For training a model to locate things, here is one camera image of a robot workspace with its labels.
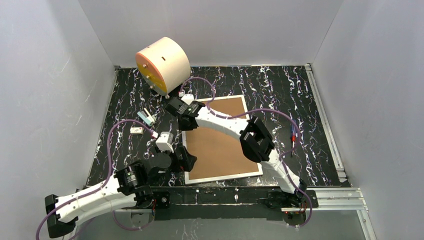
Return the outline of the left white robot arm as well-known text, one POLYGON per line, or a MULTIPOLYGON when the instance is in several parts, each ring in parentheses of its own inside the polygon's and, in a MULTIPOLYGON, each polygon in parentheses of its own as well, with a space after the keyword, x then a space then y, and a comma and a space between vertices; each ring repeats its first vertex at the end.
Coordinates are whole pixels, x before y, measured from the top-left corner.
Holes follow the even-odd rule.
POLYGON ((162 193, 154 193, 150 184, 167 172, 190 172, 197 157, 183 145, 175 150, 158 152, 147 160, 138 160, 118 170, 108 180, 73 194, 45 197, 47 230, 50 238, 71 233, 85 221, 123 208, 155 210, 162 193))

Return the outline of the blue red screwdriver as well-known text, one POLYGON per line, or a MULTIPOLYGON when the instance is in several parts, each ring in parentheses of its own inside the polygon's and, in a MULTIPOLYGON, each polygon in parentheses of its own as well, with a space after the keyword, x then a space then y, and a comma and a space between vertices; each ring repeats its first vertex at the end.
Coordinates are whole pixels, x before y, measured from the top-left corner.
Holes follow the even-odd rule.
POLYGON ((291 141, 291 156, 294 156, 294 148, 295 148, 295 144, 296 144, 296 140, 297 140, 297 136, 296 136, 296 127, 294 124, 290 125, 290 141, 291 141))

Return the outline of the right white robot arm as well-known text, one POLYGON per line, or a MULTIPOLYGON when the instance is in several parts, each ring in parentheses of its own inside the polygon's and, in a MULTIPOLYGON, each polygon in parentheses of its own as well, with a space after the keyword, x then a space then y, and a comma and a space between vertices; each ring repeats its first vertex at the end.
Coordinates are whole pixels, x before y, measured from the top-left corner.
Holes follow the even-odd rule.
POLYGON ((204 103, 193 100, 186 103, 173 97, 165 109, 178 119, 181 131, 192 131, 198 127, 209 128, 239 140, 244 156, 262 165, 277 181, 280 189, 295 196, 300 201, 305 198, 307 186, 281 160, 275 149, 273 136, 263 121, 257 116, 245 119, 243 114, 231 116, 204 103))

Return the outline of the white picture frame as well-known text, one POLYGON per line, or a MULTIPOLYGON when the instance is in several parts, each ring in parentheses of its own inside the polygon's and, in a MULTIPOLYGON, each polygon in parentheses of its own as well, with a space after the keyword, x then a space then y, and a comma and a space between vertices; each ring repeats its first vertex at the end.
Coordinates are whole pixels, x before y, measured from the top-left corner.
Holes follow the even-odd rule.
POLYGON ((192 170, 184 173, 186 185, 263 175, 262 166, 244 156, 238 136, 200 125, 183 131, 181 137, 188 152, 197 157, 192 170))

